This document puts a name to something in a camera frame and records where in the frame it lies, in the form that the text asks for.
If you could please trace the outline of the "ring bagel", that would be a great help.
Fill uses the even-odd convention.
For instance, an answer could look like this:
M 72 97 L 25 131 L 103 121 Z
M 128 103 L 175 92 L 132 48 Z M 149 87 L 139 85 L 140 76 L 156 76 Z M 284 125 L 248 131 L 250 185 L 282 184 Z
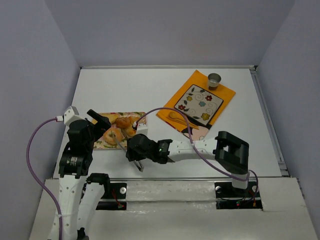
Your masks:
M 119 128 L 112 127 L 103 134 L 103 139 L 109 145 L 117 145 L 123 140 L 123 134 Z

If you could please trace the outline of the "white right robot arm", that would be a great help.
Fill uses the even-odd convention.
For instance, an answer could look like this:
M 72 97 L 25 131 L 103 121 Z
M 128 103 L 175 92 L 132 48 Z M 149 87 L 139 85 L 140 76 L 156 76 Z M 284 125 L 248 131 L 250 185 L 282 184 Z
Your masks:
M 248 187 L 249 144 L 227 131 L 219 131 L 215 138 L 196 141 L 154 141 L 137 134 L 127 140 L 126 158 L 130 162 L 149 159 L 163 165 L 201 159 L 230 177 L 234 188 L 245 190 Z

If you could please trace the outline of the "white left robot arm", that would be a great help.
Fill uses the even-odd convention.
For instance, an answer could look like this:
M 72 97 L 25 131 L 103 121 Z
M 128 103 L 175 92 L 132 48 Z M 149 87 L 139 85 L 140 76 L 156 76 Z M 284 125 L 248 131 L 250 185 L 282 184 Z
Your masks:
M 89 173 L 94 144 L 111 123 L 92 109 L 87 114 L 96 123 L 81 117 L 74 106 L 69 106 L 62 116 L 68 127 L 68 142 L 59 161 L 58 207 L 49 240 L 87 240 L 98 203 L 111 188 L 108 174 Z

